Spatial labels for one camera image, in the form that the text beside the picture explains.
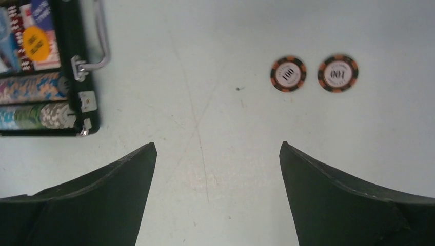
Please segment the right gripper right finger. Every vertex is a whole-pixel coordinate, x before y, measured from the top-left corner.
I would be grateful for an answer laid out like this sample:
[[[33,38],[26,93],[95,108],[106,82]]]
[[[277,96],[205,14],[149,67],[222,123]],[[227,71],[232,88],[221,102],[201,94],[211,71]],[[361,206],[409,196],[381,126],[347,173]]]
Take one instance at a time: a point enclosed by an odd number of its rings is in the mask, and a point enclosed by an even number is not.
[[[370,183],[283,142],[280,166],[300,245],[434,245],[434,199]]]

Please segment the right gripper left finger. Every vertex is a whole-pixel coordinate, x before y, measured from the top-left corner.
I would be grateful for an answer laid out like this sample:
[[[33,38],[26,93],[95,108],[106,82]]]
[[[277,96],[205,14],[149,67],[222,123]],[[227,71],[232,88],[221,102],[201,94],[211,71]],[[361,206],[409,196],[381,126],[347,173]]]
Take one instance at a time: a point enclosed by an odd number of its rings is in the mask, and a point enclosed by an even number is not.
[[[151,142],[71,181],[1,199],[1,245],[135,245],[156,158]]]

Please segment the poker chip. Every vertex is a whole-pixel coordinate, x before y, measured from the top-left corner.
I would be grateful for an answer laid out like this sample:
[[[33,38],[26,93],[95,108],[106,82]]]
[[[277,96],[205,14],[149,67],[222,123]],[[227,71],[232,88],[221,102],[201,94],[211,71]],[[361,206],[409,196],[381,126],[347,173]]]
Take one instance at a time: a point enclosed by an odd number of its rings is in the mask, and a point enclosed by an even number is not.
[[[283,56],[271,66],[270,81],[281,92],[293,92],[303,86],[306,75],[306,65],[299,57]]]
[[[337,53],[325,58],[317,72],[319,85],[331,93],[342,93],[352,88],[359,77],[357,61],[348,54]]]

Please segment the orange big blind button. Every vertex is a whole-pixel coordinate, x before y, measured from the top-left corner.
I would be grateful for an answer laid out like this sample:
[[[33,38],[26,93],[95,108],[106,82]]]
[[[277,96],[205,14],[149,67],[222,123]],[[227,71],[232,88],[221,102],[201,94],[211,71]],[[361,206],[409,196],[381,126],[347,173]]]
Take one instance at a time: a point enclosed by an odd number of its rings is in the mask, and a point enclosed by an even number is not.
[[[37,62],[45,61],[50,55],[50,43],[43,29],[29,26],[23,32],[23,48],[26,56]]]

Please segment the red playing card deck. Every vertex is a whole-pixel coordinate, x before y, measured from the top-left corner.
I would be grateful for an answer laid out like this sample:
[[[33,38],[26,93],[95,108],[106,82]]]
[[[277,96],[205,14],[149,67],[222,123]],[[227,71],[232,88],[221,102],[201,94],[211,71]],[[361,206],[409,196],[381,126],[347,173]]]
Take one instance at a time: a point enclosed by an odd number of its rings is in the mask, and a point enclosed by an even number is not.
[[[61,67],[49,1],[20,1],[24,53],[34,71]]]

